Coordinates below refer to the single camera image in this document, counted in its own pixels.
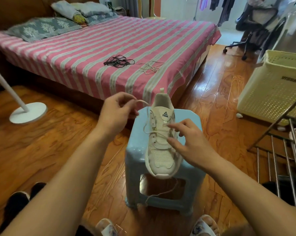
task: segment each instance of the laundry basket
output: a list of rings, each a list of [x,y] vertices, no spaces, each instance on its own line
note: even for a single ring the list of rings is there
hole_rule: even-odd
[[[273,123],[296,101],[296,54],[267,50],[262,61],[242,91],[237,110]],[[296,117],[296,107],[289,115]]]

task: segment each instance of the stool top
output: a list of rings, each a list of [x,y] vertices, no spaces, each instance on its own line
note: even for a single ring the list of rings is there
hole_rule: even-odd
[[[127,145],[127,147],[136,148],[137,150],[142,150],[143,152],[146,151],[149,140],[149,134],[144,133],[143,130],[147,121],[147,108],[150,107],[145,107],[139,110],[139,116],[135,119]],[[185,109],[175,109],[174,112],[176,122],[181,122],[184,119],[189,118],[193,121],[193,123],[196,124],[196,126],[199,127],[200,130],[202,130],[201,119],[197,114]],[[146,126],[146,132],[149,132],[149,129],[150,123],[148,123]],[[185,145],[185,137],[178,137],[178,140],[182,145]]]

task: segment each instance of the blue plastic stool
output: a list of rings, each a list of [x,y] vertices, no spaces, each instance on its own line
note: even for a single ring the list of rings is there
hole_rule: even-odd
[[[144,133],[143,127],[147,121],[147,107],[139,111],[139,116],[135,119],[132,133],[125,154],[125,174],[126,174],[126,205],[137,208],[137,204],[145,204],[147,196],[139,192],[140,176],[149,173],[145,165],[145,152],[148,145],[148,134]],[[176,122],[186,118],[191,119],[200,129],[201,120],[198,115],[190,110],[175,109]],[[179,137],[179,142],[185,144],[185,137]],[[158,208],[178,210],[182,215],[188,216],[193,213],[193,202],[198,187],[202,184],[206,173],[182,162],[175,178],[186,181],[183,197],[179,200],[164,199],[152,196],[147,204]]]

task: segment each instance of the person's left hand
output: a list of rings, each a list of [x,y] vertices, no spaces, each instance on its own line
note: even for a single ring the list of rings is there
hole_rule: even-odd
[[[107,98],[95,129],[98,134],[113,141],[114,137],[126,126],[127,119],[139,115],[136,110],[136,100],[133,95],[124,92]]]

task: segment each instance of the office chair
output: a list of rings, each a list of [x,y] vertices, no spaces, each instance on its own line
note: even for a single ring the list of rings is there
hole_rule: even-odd
[[[223,53],[227,53],[227,48],[236,47],[236,46],[244,46],[244,54],[242,56],[242,60],[246,60],[246,51],[248,44],[252,38],[254,32],[258,32],[263,29],[271,29],[269,25],[276,19],[278,14],[278,10],[273,7],[265,8],[265,7],[253,7],[248,5],[245,11],[242,13],[241,17],[236,20],[236,30],[238,31],[250,31],[248,37],[243,42],[234,41],[232,45],[226,46],[223,50]]]

